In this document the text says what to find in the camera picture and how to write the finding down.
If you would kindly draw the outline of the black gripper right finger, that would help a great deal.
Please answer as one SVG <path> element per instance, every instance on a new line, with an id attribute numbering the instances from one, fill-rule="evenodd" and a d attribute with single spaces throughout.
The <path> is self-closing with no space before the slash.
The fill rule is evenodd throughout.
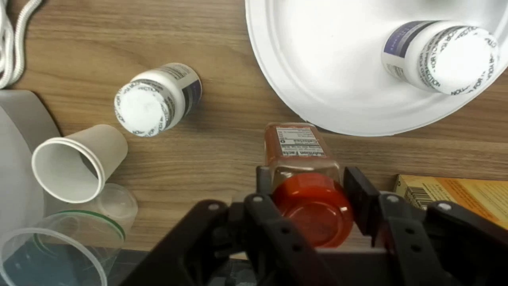
<path id="1" fill-rule="evenodd" d="M 343 188 L 360 232 L 386 250 L 397 286 L 449 285 L 422 223 L 400 196 L 378 191 L 359 167 L 344 169 Z"/>

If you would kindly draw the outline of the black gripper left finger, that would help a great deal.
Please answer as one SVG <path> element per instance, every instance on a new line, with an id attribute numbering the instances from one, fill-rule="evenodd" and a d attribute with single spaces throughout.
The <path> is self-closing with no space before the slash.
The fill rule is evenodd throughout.
<path id="1" fill-rule="evenodd" d="M 243 201 L 244 251 L 259 286 L 336 286 L 333 274 L 271 201 L 271 170 L 255 169 L 255 191 Z"/>

